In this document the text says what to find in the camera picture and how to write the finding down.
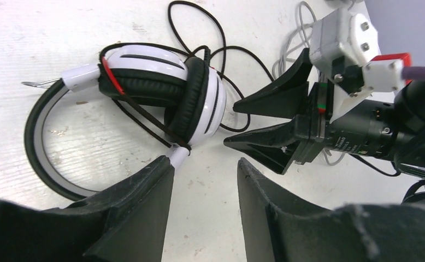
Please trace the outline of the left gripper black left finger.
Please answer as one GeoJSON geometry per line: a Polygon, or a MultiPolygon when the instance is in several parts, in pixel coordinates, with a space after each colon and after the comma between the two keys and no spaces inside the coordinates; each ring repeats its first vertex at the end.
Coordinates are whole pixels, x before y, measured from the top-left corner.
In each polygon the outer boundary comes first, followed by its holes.
{"type": "Polygon", "coordinates": [[[161,261],[174,182],[168,157],[68,206],[103,216],[102,235],[84,256],[93,261],[161,261]]]}

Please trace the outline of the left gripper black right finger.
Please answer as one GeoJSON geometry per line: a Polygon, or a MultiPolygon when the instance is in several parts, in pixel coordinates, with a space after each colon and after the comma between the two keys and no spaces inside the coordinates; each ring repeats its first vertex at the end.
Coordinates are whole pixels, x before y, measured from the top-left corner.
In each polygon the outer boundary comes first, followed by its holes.
{"type": "Polygon", "coordinates": [[[332,261],[313,230],[296,225],[326,211],[263,175],[246,158],[237,164],[239,207],[248,261],[332,261]]]}

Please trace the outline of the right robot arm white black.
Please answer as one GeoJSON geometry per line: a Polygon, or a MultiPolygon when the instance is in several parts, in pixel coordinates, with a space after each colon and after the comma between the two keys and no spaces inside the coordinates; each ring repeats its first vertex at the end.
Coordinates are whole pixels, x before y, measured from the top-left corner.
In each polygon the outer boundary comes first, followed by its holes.
{"type": "Polygon", "coordinates": [[[325,150],[388,161],[395,175],[419,178],[403,202],[425,202],[425,66],[414,67],[408,53],[377,55],[365,66],[333,62],[334,78],[350,98],[377,87],[398,89],[394,102],[362,99],[335,116],[335,82],[309,86],[310,51],[304,48],[279,78],[233,106],[235,112],[284,118],[285,123],[230,136],[224,145],[242,152],[277,174],[292,163],[310,163],[325,150]]]}

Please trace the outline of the black and white headphones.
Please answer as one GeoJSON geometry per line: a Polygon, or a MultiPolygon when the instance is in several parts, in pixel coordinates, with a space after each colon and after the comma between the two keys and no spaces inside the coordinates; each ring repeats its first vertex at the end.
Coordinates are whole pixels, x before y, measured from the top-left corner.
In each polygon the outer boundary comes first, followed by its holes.
{"type": "Polygon", "coordinates": [[[145,121],[164,132],[150,135],[170,149],[170,160],[179,166],[192,147],[212,137],[223,126],[229,82],[225,67],[215,69],[216,55],[186,45],[182,49],[154,43],[116,43],[103,48],[97,64],[67,70],[58,79],[30,82],[45,92],[33,106],[26,121],[24,144],[28,161],[38,177],[57,194],[74,201],[94,195],[56,170],[44,146],[44,126],[53,107],[70,91],[98,86],[100,93],[141,128],[145,121]]]}

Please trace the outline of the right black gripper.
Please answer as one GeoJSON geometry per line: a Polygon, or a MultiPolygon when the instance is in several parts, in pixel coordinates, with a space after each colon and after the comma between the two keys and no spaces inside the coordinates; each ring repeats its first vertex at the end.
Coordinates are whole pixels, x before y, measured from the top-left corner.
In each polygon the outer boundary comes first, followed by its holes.
{"type": "MultiPolygon", "coordinates": [[[[235,102],[234,112],[292,119],[308,96],[311,70],[309,49],[304,48],[280,77],[235,102]]],[[[403,143],[394,105],[364,100],[330,123],[333,91],[332,85],[314,84],[304,114],[294,119],[296,127],[287,122],[255,129],[227,137],[223,144],[280,175],[286,173],[292,157],[298,164],[310,163],[325,149],[392,161],[403,143]]]]}

